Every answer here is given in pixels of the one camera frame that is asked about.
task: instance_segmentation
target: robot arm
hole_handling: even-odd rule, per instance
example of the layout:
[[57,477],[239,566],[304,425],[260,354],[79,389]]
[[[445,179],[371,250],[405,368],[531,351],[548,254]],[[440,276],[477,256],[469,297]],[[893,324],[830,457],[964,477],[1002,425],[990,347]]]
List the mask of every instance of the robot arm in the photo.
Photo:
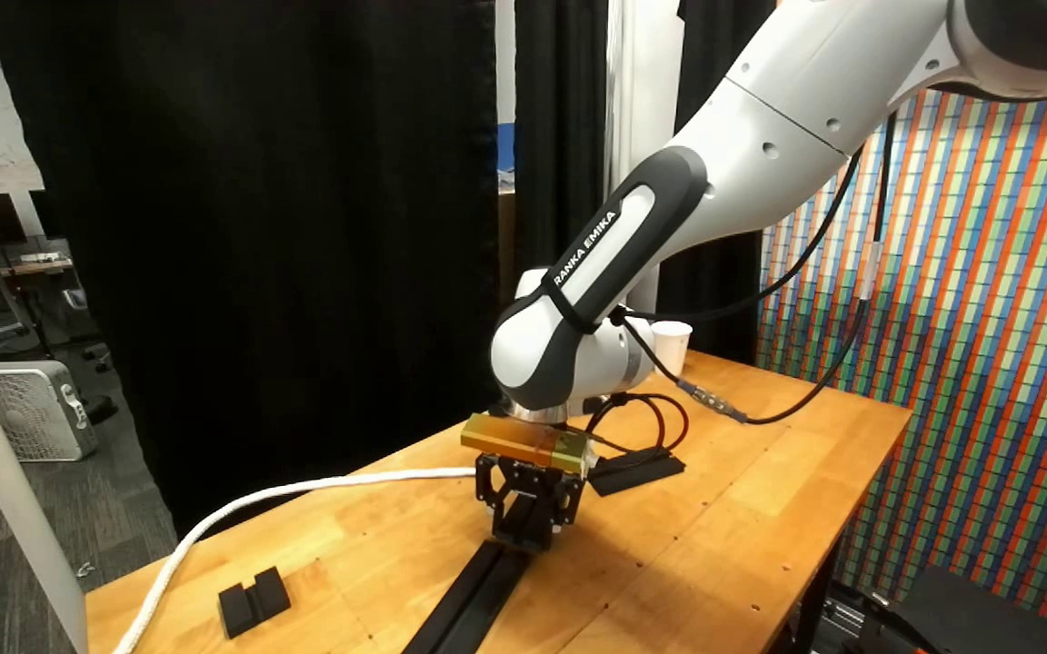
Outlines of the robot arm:
[[538,284],[520,285],[489,342],[500,391],[562,419],[635,383],[647,354],[600,320],[641,276],[687,248],[780,222],[909,95],[964,82],[1047,96],[1047,65],[994,50],[986,26],[990,0],[780,0],[697,115],[607,194]]

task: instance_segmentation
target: colorful patterned backdrop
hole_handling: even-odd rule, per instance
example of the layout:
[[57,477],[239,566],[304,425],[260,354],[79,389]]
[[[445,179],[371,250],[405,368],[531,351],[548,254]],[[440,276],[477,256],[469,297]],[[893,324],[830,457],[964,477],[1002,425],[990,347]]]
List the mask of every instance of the colorful patterned backdrop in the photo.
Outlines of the colorful patterned backdrop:
[[[837,383],[915,419],[860,506],[845,581],[898,599],[932,561],[1047,618],[1047,100],[922,95],[893,134],[881,291]],[[881,134],[830,244],[763,305],[763,368],[830,368],[876,179]],[[767,279],[826,202],[830,187],[771,227]]]

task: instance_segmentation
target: black curtain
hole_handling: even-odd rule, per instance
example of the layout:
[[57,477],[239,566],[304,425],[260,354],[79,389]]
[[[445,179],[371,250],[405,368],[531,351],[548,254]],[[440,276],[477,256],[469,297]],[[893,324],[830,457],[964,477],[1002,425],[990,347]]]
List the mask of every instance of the black curtain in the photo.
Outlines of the black curtain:
[[0,0],[0,61],[188,525],[489,400],[489,0]]
[[[680,96],[676,127],[683,127],[702,100],[715,92],[725,71],[735,65],[749,35],[767,20],[774,0],[680,0],[683,59],[680,59]],[[763,237],[735,237],[676,254],[662,266],[658,307],[666,316],[697,316],[743,301],[761,291],[761,250]],[[755,307],[693,320],[693,347],[755,358]]]
[[552,266],[605,198],[607,0],[517,0],[522,268]]

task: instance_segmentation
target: wooden table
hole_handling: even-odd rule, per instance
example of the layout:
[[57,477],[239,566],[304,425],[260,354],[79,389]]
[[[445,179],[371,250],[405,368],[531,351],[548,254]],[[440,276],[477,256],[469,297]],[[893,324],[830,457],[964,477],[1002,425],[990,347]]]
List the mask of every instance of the wooden table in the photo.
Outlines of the wooden table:
[[[687,376],[751,414],[789,408],[807,380],[712,354]],[[837,543],[909,425],[904,408],[820,391],[771,428],[692,409],[683,477],[595,496],[538,555],[483,651],[763,651]],[[653,419],[623,408],[600,433],[645,443]],[[459,425],[371,468],[465,463]],[[199,542],[142,651],[399,651],[487,537],[465,478],[304,492]],[[217,593],[280,566],[289,610],[220,635]],[[126,628],[157,561],[87,595],[91,651]]]

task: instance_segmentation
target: yellow component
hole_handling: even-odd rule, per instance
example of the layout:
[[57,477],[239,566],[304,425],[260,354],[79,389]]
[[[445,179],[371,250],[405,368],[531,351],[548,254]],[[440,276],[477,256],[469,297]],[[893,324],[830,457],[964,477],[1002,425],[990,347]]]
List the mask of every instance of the yellow component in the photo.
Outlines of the yellow component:
[[462,425],[462,443],[489,457],[514,457],[538,468],[562,468],[575,477],[585,477],[595,462],[585,433],[548,421],[474,414]]

